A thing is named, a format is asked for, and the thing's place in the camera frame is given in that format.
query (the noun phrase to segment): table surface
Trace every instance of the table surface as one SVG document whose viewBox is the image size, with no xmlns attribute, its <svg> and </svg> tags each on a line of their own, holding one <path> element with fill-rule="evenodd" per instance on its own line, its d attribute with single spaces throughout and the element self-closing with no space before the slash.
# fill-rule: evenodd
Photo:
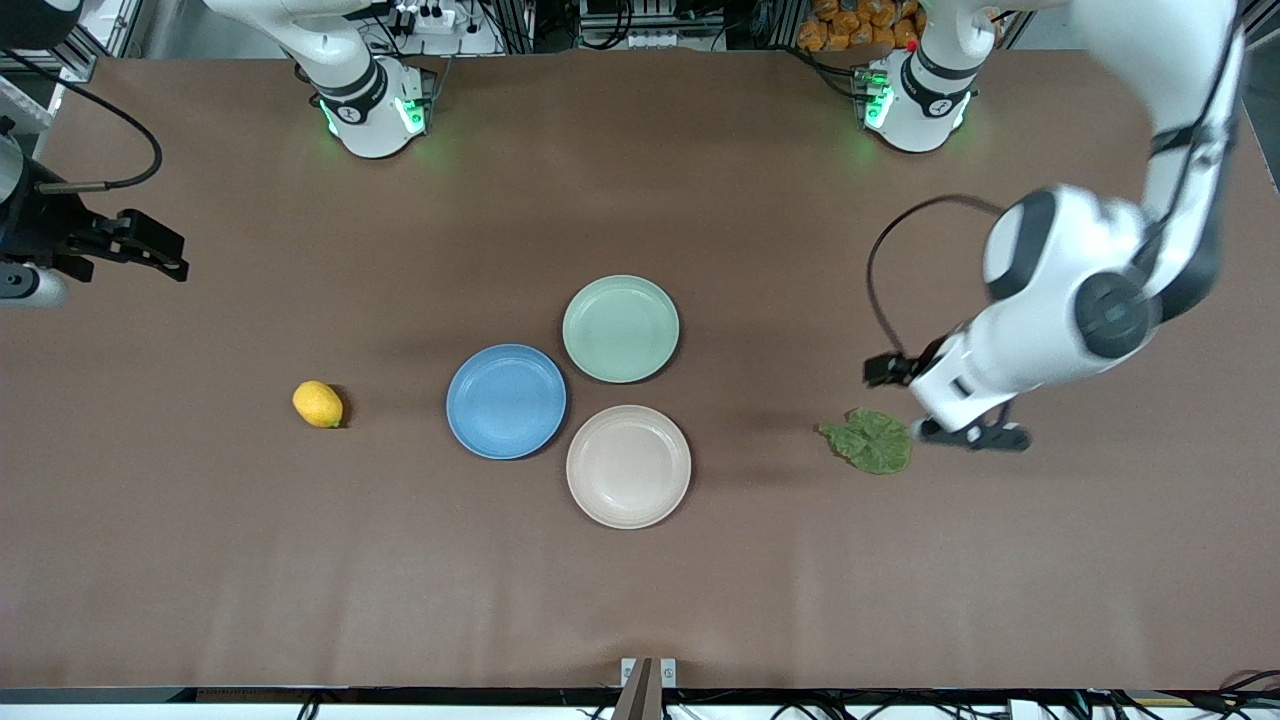
<svg viewBox="0 0 1280 720">
<path fill-rule="evenodd" d="M 1138 357 L 1030 393 L 1030 452 L 916 447 L 895 477 L 814 425 L 887 342 L 863 263 L 940 192 L 1069 182 L 1137 199 L 1140 105 L 1075 53 L 996 54 L 927 156 L 863 135 L 772 54 L 460 60 L 434 135 L 358 160 L 283 61 L 105 61 L 93 88 L 164 142 L 134 190 L 191 281 L 100 264 L 55 311 L 5 313 L 0 684 L 591 685 L 623 656 L 703 687 L 1216 687 L 1276 665 L 1280 201 L 1236 151 L 1215 295 Z M 146 146 L 76 97 L 46 161 L 128 174 Z M 905 223 L 883 301 L 913 347 L 984 302 L 989 219 Z M 607 274 L 666 288 L 659 375 L 594 382 L 559 341 Z M 559 437 L 513 462 L 449 434 L 457 366 L 499 342 L 566 373 Z M 319 378 L 349 427 L 289 406 Z M 589 520 L 573 430 L 621 404 L 689 437 L 660 525 Z"/>
</svg>

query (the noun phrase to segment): green leaf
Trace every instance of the green leaf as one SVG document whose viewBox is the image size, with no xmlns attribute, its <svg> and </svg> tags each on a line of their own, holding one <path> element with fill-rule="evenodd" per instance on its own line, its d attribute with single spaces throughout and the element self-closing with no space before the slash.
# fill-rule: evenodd
<svg viewBox="0 0 1280 720">
<path fill-rule="evenodd" d="M 851 460 L 867 450 L 867 438 L 846 427 L 823 423 L 818 425 L 818 432 L 827 438 L 831 448 L 840 454 L 841 457 Z"/>
<path fill-rule="evenodd" d="M 818 432 L 855 468 L 873 475 L 888 475 L 911 461 L 911 433 L 900 420 L 867 407 L 846 418 L 844 427 L 823 423 Z"/>
</svg>

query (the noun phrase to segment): lemon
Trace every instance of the lemon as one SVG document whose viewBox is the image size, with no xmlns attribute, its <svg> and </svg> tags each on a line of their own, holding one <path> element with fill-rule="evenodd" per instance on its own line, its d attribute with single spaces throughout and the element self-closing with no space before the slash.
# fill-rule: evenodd
<svg viewBox="0 0 1280 720">
<path fill-rule="evenodd" d="M 317 428 L 337 428 L 342 424 L 342 398 L 320 380 L 307 380 L 293 391 L 293 409 Z"/>
</svg>

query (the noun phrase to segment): white robotic arm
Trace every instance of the white robotic arm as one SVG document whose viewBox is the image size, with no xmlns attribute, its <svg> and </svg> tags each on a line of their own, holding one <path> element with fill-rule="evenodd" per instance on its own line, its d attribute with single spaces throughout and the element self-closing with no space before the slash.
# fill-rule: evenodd
<svg viewBox="0 0 1280 720">
<path fill-rule="evenodd" d="M 343 15 L 370 0 L 205 0 L 278 42 L 320 94 L 329 132 L 361 158 L 384 158 L 426 132 L 430 77 L 374 58 Z"/>
<path fill-rule="evenodd" d="M 1024 433 L 1004 419 L 984 424 L 983 415 L 1019 393 L 1123 363 L 1217 277 L 1219 202 L 1244 56 L 1234 3 L 1075 0 L 1071 12 L 1089 53 L 1151 113 L 1142 206 L 1056 186 L 1000 217 L 983 256 L 992 305 L 922 357 L 867 364 L 873 386 L 909 384 L 928 413 L 922 439 L 1024 450 Z M 1114 22 L 1137 15 L 1152 20 L 1143 33 L 1121 33 Z M 922 49 L 929 32 L 932 15 Z M 900 127 L 910 124 L 909 114 L 899 117 Z"/>
</svg>

